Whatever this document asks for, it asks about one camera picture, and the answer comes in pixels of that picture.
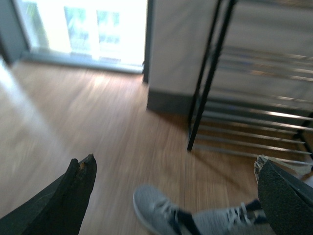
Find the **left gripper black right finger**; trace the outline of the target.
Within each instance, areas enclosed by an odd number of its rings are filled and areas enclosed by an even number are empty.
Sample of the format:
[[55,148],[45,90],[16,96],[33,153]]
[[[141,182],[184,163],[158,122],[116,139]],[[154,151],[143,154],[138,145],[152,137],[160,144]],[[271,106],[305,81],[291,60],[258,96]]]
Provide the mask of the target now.
[[254,163],[258,198],[277,235],[313,233],[313,188],[280,166],[299,175],[311,172],[312,163],[259,155]]

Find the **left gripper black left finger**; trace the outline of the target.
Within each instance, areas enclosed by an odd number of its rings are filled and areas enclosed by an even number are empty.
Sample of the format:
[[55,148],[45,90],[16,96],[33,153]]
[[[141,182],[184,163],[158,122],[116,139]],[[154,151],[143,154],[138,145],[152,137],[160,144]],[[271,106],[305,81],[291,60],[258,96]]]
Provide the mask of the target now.
[[65,174],[1,218],[2,235],[77,235],[92,193],[97,163],[92,154],[72,159]]

